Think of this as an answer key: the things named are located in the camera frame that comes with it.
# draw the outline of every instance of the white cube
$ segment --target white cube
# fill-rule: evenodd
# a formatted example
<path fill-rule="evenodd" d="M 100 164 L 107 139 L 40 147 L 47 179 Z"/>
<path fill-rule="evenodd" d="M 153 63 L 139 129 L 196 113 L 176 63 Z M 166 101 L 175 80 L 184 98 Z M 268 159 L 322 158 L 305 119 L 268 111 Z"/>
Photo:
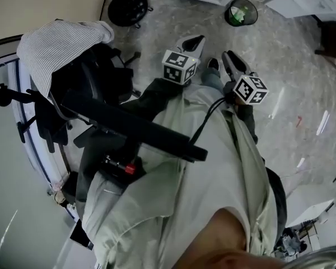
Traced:
<path fill-rule="evenodd" d="M 261 78 L 242 75 L 234 87 L 234 92 L 245 104 L 257 105 L 264 100 L 269 90 Z"/>
<path fill-rule="evenodd" d="M 162 64 L 163 78 L 183 85 L 194 76 L 199 59 L 167 50 Z"/>

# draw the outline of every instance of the tile floor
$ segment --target tile floor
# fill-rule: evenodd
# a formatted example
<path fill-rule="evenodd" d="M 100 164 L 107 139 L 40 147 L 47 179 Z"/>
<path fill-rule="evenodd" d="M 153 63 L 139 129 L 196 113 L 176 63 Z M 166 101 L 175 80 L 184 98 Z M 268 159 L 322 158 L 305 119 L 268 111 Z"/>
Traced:
<path fill-rule="evenodd" d="M 257 22 L 235 28 L 225 22 L 225 9 L 220 6 L 194 0 L 148 0 L 154 10 L 136 29 L 110 23 L 110 1 L 105 2 L 102 20 L 114 28 L 114 46 L 125 59 L 136 50 L 142 52 L 140 60 L 131 65 L 137 89 L 143 91 L 162 75 L 163 54 L 178 38 L 204 35 L 202 64 L 193 82 L 199 82 L 208 58 L 220 58 L 223 51 L 231 49 L 268 85 L 268 97 L 254 111 L 258 148 L 267 166 L 282 178 L 287 194 L 299 184 L 328 184 L 336 189 L 336 183 L 332 184 L 336 176 L 336 71 L 314 54 L 320 29 L 312 17 L 286 19 L 254 2 Z M 228 81 L 223 70 L 221 74 L 222 80 Z M 326 110 L 328 122 L 317 136 Z M 70 135 L 76 137 L 78 131 Z M 82 151 L 69 145 L 68 152 L 76 168 Z M 297 167 L 301 159 L 305 161 Z"/>

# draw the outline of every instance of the beige wall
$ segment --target beige wall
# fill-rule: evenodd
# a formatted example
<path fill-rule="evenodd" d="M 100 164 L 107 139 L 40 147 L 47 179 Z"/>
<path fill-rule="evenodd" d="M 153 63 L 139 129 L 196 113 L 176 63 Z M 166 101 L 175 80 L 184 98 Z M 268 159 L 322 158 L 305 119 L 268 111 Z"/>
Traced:
<path fill-rule="evenodd" d="M 61 18 L 98 20 L 104 0 L 0 0 L 0 39 Z"/>

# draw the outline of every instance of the shoe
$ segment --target shoe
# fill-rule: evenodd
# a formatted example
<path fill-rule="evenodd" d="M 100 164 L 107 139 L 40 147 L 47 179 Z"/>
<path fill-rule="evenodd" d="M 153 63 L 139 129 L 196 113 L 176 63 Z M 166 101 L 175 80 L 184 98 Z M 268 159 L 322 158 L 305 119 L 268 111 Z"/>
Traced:
<path fill-rule="evenodd" d="M 217 59 L 215 58 L 211 58 L 208 62 L 207 68 L 214 68 L 217 69 L 219 71 L 219 62 Z"/>

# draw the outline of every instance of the striped cloth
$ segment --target striped cloth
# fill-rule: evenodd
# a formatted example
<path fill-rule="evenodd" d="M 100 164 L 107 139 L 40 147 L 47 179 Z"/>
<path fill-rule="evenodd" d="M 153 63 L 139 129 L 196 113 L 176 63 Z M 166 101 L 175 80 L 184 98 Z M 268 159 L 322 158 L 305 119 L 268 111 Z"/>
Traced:
<path fill-rule="evenodd" d="M 52 73 L 95 44 L 109 43 L 113 29 L 103 21 L 72 23 L 53 21 L 22 36 L 17 55 L 44 97 L 51 88 Z"/>

